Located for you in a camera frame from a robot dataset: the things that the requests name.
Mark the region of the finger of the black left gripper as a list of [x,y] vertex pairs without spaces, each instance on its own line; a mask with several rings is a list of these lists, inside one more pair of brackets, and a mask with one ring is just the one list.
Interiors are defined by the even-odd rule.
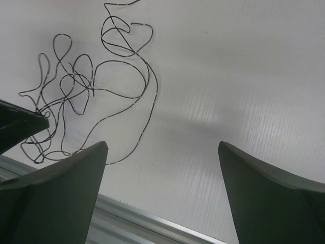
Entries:
[[45,116],[1,100],[1,154],[47,128]]

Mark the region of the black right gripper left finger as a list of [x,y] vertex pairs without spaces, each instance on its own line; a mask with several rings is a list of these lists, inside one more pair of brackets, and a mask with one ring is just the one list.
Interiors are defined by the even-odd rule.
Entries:
[[108,146],[1,183],[1,243],[85,243]]

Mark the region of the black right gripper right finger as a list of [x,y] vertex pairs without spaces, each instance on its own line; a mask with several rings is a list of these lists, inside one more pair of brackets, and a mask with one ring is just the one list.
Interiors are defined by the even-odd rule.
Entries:
[[324,243],[324,184],[220,142],[218,155],[239,243]]

